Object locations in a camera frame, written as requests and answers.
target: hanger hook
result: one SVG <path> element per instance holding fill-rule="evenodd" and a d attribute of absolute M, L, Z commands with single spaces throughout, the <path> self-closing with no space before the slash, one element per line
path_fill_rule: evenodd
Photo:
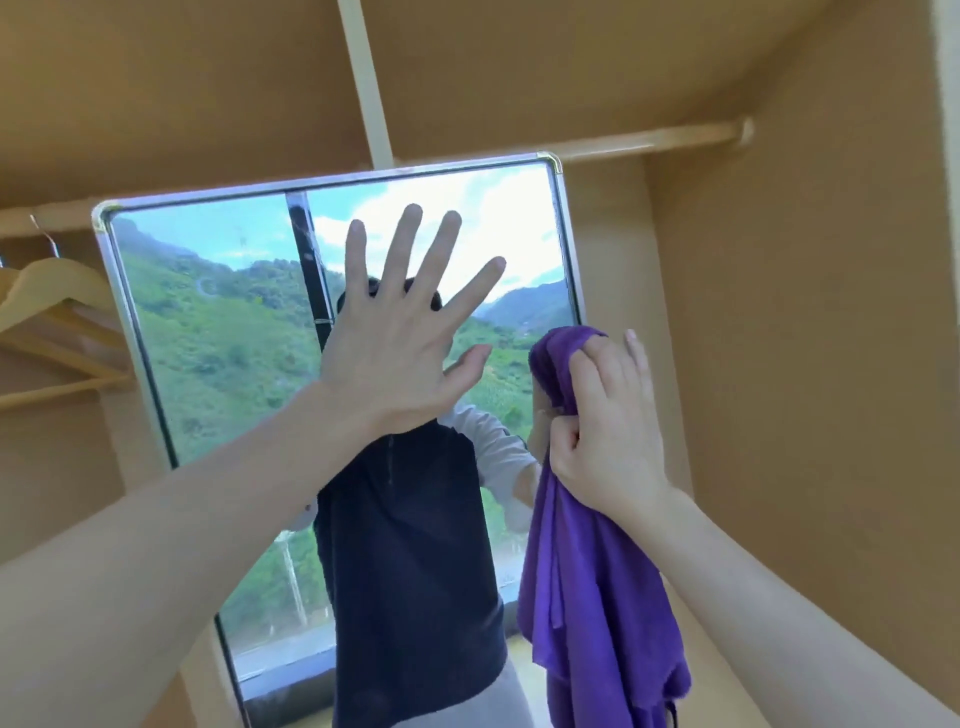
<path fill-rule="evenodd" d="M 50 237 L 50 233 L 40 226 L 40 223 L 36 221 L 36 216 L 32 212 L 30 213 L 30 222 L 32 222 L 39 233 L 50 242 L 50 247 L 53 249 L 54 257 L 60 257 L 60 248 L 57 247 L 57 241 Z"/>

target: forearm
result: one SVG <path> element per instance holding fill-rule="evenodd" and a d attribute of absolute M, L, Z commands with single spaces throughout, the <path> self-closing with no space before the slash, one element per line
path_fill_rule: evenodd
<path fill-rule="evenodd" d="M 304 390 L 267 423 L 0 568 L 4 724 L 138 725 L 197 635 L 303 504 L 360 450 Z"/>
<path fill-rule="evenodd" d="M 624 530 L 703 624 L 773 728 L 956 726 L 960 717 L 787 586 L 685 494 L 623 509 Z"/>
<path fill-rule="evenodd" d="M 520 471 L 514 485 L 514 498 L 529 508 L 534 507 L 537 486 L 540 483 L 540 463 L 530 463 Z"/>

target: window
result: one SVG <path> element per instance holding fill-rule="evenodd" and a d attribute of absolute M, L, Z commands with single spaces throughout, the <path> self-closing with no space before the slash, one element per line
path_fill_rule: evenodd
<path fill-rule="evenodd" d="M 562 190 L 546 160 L 273 187 L 134 202 L 111 220 L 174 466 L 255 426 L 318 376 L 344 289 L 349 221 L 366 223 L 368 267 L 379 276 L 396 220 L 411 202 L 424 209 L 411 272 L 444 212 L 463 216 L 440 285 L 445 301 L 490 257 L 507 258 L 502 281 L 457 332 L 450 359 L 474 343 L 493 343 L 484 378 L 466 399 L 528 436 L 527 354 L 547 330 L 580 318 Z M 509 603 L 526 537 L 507 529 L 489 493 L 483 498 L 498 586 Z M 311 530 L 281 533 L 219 621 L 252 725 L 282 725 L 330 699 L 332 682 L 318 688 L 316 681 L 332 677 L 335 632 Z M 310 681 L 310 690 L 297 693 Z"/>

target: sky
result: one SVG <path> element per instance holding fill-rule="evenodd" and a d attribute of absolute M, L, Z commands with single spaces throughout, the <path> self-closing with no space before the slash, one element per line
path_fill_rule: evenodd
<path fill-rule="evenodd" d="M 488 301 L 509 290 L 564 277 L 549 171 L 545 163 L 445 173 L 389 182 L 321 187 L 308 193 L 324 265 L 344 269 L 344 241 L 353 218 L 367 228 L 367 267 L 379 276 L 396 221 L 416 202 L 423 207 L 411 257 L 418 269 L 441 218 L 456 209 L 464 219 L 440 284 L 444 300 L 462 288 L 487 260 L 503 255 L 507 269 Z M 209 260 L 245 268 L 256 260 L 297 259 L 282 194 L 136 210 L 125 213 L 157 240 Z"/>

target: wardrobe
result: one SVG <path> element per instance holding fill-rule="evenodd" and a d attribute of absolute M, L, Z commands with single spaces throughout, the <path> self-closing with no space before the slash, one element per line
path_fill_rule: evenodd
<path fill-rule="evenodd" d="M 960 710 L 956 4 L 362 10 L 397 163 L 752 120 L 747 144 L 566 166 L 589 322 L 647 343 L 674 483 Z M 4 267 L 47 233 L 103 272 L 75 222 L 95 201 L 370 169 L 351 51 L 333 0 L 0 11 Z M 76 378 L 0 348 L 0 396 Z M 0 561 L 164 472 L 137 386 L 0 411 Z M 684 724 L 765 726 L 675 604 Z M 144 725 L 243 725 L 212 625 Z"/>

